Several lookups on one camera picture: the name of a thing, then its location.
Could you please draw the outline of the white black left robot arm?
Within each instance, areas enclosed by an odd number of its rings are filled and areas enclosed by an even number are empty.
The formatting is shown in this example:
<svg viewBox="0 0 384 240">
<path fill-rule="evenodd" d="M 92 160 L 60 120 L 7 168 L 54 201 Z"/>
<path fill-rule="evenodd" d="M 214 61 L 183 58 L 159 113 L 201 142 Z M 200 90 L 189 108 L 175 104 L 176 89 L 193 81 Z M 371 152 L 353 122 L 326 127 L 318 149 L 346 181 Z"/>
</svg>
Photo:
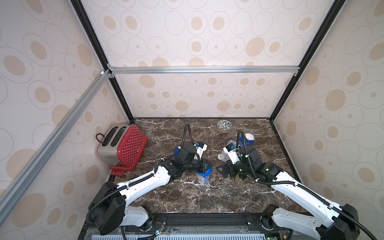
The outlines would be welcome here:
<svg viewBox="0 0 384 240">
<path fill-rule="evenodd" d="M 212 166 L 202 157 L 207 145 L 203 142 L 181 142 L 171 156 L 158 161 L 154 170 L 133 180 L 115 184 L 108 181 L 88 207 L 86 223 L 94 224 L 101 235 L 107 235 L 117 228 L 138 227 L 149 231 L 155 218 L 144 207 L 132 207 L 131 203 L 146 193 L 171 183 L 184 173 L 204 174 Z"/>
</svg>

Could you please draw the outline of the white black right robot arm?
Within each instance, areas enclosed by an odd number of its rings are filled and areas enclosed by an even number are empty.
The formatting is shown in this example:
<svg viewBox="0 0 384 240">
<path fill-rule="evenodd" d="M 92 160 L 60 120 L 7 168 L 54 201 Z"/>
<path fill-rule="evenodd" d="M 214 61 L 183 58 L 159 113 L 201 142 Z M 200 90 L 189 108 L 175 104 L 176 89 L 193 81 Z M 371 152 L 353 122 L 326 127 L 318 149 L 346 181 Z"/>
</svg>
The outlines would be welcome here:
<svg viewBox="0 0 384 240">
<path fill-rule="evenodd" d="M 240 177 L 271 187 L 304 208 L 309 215 L 293 213 L 276 205 L 269 205 L 261 217 L 264 229 L 272 224 L 305 234 L 316 240 L 356 240 L 364 232 L 371 240 L 376 237 L 361 223 L 357 210 L 345 204 L 341 206 L 317 194 L 295 180 L 273 162 L 264 163 L 258 151 L 246 144 L 242 131 L 237 141 L 228 143 L 223 153 L 229 157 L 217 170 L 224 178 Z"/>
</svg>

